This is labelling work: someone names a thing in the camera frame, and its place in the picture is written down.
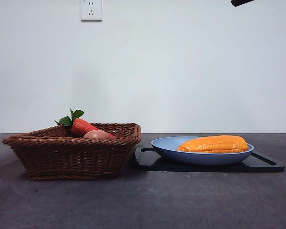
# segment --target wicker basket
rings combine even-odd
[[[135,123],[92,125],[115,138],[75,138],[59,125],[13,135],[2,142],[13,149],[31,180],[116,178],[140,142],[141,128]]]

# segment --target electrical socket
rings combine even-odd
[[[82,21],[102,20],[102,0],[81,0]]]

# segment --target dark countertop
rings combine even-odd
[[[0,134],[0,229],[286,229],[280,173],[152,172],[102,181],[30,181]],[[166,136],[143,134],[136,147]],[[240,135],[286,165],[286,134]]]

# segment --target egg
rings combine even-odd
[[[91,130],[89,132],[87,132],[83,138],[91,138],[91,139],[105,139],[105,138],[109,138],[109,134],[105,131],[102,130]]]

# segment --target black serving tray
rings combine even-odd
[[[131,165],[138,170],[173,172],[277,173],[285,170],[281,162],[256,151],[237,164],[198,166],[165,159],[153,148],[137,148],[132,155]]]

